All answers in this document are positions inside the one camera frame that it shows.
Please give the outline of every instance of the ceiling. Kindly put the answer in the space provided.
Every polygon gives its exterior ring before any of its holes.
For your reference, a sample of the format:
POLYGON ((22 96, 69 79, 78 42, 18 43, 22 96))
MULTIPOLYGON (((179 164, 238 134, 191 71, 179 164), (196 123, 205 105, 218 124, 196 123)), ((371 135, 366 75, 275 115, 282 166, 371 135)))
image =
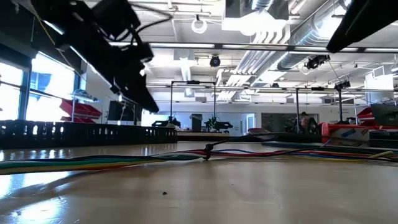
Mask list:
MULTIPOLYGON (((287 22, 290 24, 291 34, 300 29, 300 24, 305 22, 328 0, 296 0, 305 1, 298 10, 297 15, 291 15, 287 22)), ((86 1, 89 6, 94 6, 96 1, 86 1)), ((251 43, 253 36, 243 35, 240 31, 223 30, 221 23, 224 18, 225 0, 142 0, 130 1, 133 4, 141 4, 153 7, 157 10, 174 14, 174 19, 152 26, 140 33, 143 41, 146 42, 200 42, 200 43, 251 43), (200 15, 200 19, 207 20, 207 29, 202 34, 198 34, 192 29, 192 22, 195 14, 200 15)), ((162 18, 157 13, 142 10, 134 7, 142 24, 148 24, 162 18)), ((390 25, 383 30, 373 34, 354 46, 360 47, 398 47, 398 26, 390 25)), ((166 83, 172 80, 182 80, 180 64, 174 60, 174 50, 172 49, 153 49, 155 58, 146 66, 147 83, 166 83)), ((193 50, 195 63, 190 71, 194 80, 216 80, 219 69, 236 68, 246 51, 243 50, 193 50), (218 68, 210 67, 212 55, 219 55, 221 66, 218 68)), ((364 75, 371 72, 369 68, 377 68, 381 65, 393 66, 395 63, 394 55, 391 54, 334 54, 331 55, 330 63, 320 66, 310 73, 303 72, 303 63, 298 64, 291 71, 283 73, 276 79, 279 86, 325 86, 336 81, 336 76, 350 79, 351 86, 362 87, 364 85, 364 75)), ((152 91, 164 91, 159 88, 152 91)))

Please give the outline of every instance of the camera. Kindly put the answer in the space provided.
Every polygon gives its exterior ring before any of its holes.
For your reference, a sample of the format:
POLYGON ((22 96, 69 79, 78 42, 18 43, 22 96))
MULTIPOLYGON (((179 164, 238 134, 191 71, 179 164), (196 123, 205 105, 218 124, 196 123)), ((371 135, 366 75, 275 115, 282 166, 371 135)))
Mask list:
POLYGON ((210 66, 211 67, 219 67, 220 63, 221 63, 221 60, 218 57, 218 55, 211 56, 211 59, 210 59, 210 66))

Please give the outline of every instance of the wire bundle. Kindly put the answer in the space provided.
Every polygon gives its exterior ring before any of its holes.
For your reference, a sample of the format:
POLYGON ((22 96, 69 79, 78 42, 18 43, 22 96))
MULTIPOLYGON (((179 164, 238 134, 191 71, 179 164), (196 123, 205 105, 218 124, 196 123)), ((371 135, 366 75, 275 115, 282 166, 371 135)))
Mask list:
MULTIPOLYGON (((240 149, 223 149, 211 151, 213 158, 225 159, 252 159, 252 158, 286 158, 301 157, 306 159, 322 159, 328 161, 383 161, 398 162, 395 158, 398 154, 387 151, 380 154, 370 152, 330 152, 322 151, 322 147, 311 149, 297 149, 291 151, 274 152, 251 152, 240 149)), ((148 164, 153 162, 165 161, 191 161, 195 159, 206 159, 208 152, 203 149, 170 152, 156 154, 152 156, 85 156, 71 159, 26 159, 16 161, 0 162, 0 175, 21 174, 28 172, 54 172, 54 171, 72 171, 72 170, 105 170, 117 169, 122 167, 135 166, 139 164, 148 164)))

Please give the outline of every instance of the black barrier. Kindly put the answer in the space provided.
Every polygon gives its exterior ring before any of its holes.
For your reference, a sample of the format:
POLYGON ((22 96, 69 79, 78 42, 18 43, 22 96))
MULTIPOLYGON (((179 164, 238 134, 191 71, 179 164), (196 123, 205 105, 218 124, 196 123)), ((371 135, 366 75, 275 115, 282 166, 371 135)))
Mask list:
POLYGON ((171 128, 69 122, 0 121, 1 149, 176 143, 171 128))

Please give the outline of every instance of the table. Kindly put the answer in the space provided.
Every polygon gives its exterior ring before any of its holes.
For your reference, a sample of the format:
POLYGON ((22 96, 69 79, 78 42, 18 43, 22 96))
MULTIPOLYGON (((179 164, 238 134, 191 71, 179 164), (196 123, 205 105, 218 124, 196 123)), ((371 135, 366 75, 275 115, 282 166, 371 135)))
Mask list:
MULTIPOLYGON (((0 151, 0 159, 149 155, 204 145, 0 151)), ((258 143, 218 146, 228 148, 265 150, 258 143)), ((222 159, 0 175, 0 223, 396 223, 397 172, 366 162, 222 159)))

